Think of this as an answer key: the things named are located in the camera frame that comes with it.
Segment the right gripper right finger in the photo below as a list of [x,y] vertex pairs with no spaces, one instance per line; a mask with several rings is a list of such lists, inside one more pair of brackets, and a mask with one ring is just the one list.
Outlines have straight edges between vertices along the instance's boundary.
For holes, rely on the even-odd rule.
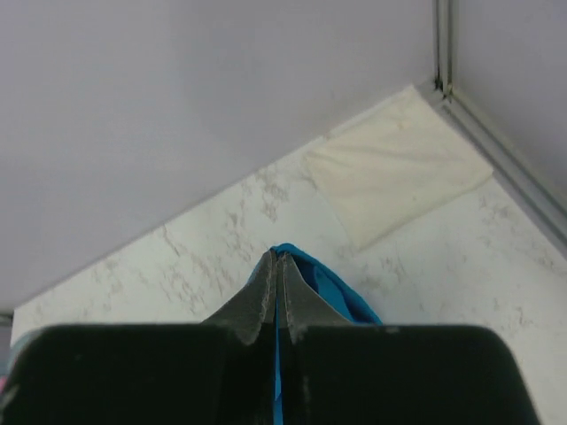
[[277,265],[278,323],[291,341],[300,340],[309,327],[352,325],[305,282],[291,254],[285,253]]

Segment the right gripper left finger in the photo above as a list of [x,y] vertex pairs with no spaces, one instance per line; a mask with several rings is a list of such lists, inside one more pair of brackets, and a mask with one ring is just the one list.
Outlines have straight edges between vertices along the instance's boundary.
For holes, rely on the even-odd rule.
[[272,250],[262,254],[248,282],[205,325],[230,331],[243,345],[252,345],[262,327],[271,324],[276,309],[277,258]]

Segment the blue t-shirt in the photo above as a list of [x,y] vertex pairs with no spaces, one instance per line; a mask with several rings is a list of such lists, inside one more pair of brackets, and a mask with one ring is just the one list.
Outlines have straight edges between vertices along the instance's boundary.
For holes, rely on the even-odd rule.
[[381,320],[362,297],[318,259],[285,243],[271,248],[277,261],[289,253],[305,282],[352,325],[309,327],[291,341],[279,328],[276,309],[253,348],[253,368],[262,378],[260,421],[305,424],[311,414],[353,423],[375,416],[380,371],[371,361],[376,343],[369,328]]

